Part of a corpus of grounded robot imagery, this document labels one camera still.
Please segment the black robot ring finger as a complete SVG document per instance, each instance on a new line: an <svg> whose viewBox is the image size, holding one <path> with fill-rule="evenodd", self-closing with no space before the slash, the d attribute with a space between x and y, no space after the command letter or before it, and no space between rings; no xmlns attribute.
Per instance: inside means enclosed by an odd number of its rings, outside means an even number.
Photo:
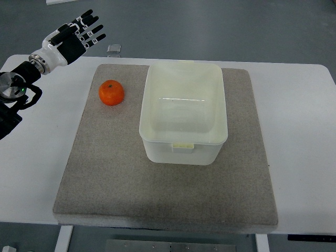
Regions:
<svg viewBox="0 0 336 252"><path fill-rule="evenodd" d="M78 38L81 42L84 42L84 41L88 40L89 38L91 38L94 34L96 34L97 32L99 32L102 29L103 29L103 25L99 25L96 28L94 28L93 30L84 31L82 34L79 35Z"/></svg>

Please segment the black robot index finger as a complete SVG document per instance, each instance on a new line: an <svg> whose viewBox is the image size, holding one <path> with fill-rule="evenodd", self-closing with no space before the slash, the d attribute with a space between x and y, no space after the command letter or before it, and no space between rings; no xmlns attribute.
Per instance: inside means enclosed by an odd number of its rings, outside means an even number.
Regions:
<svg viewBox="0 0 336 252"><path fill-rule="evenodd" d="M84 26L83 20L87 17L91 17L93 13L93 10L89 9L88 11L84 12L82 15L76 17L73 21L68 23L68 26L71 25L78 25L78 26Z"/></svg>

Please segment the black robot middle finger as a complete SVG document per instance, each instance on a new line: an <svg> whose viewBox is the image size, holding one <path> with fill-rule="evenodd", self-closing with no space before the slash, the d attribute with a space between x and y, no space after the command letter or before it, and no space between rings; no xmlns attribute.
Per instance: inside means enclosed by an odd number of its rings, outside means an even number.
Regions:
<svg viewBox="0 0 336 252"><path fill-rule="evenodd" d="M92 15L86 16L84 18L80 17L77 20L78 31L77 33L83 33L86 29L89 28L92 24L94 24L99 19L98 16L93 17Z"/></svg>

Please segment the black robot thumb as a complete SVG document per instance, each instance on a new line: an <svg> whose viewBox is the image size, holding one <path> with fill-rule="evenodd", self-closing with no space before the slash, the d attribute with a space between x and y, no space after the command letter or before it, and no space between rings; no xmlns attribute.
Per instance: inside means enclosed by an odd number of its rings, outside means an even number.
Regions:
<svg viewBox="0 0 336 252"><path fill-rule="evenodd" d="M63 42L66 38L68 38L70 35L74 34L76 32L76 26L68 26L64 24L58 29L59 33L54 35L49 42L52 45L58 45L61 42Z"/></svg>

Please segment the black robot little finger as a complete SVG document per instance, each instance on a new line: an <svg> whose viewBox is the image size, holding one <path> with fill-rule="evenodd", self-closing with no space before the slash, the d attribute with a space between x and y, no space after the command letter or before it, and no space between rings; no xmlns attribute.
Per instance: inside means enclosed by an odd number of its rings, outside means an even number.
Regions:
<svg viewBox="0 0 336 252"><path fill-rule="evenodd" d="M85 50L88 50L90 47L96 45L99 41L103 40L106 37L106 34L101 34L98 37L91 39L89 41L87 41L86 43L84 43L84 48Z"/></svg>

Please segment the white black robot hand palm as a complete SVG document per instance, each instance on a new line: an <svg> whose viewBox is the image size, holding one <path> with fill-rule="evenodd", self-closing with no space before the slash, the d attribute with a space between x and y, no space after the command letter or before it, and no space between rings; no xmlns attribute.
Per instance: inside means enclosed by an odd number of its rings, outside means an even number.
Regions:
<svg viewBox="0 0 336 252"><path fill-rule="evenodd" d="M42 42L42 47L33 52L28 61L37 68L42 75L51 73L59 66L66 66L76 61L87 50L79 38L72 34L57 45L51 39L60 34L59 29L49 34Z"/></svg>

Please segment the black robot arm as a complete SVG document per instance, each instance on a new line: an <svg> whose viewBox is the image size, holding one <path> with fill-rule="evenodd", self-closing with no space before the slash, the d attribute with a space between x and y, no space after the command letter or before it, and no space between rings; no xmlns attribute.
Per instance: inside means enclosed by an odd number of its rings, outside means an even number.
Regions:
<svg viewBox="0 0 336 252"><path fill-rule="evenodd" d="M9 135L22 121L18 114L37 103L43 94L34 83L57 67L67 66L81 57L106 35L97 33L103 25L92 28L99 19L90 9L49 34L41 49L10 72L1 72L1 138Z"/></svg>

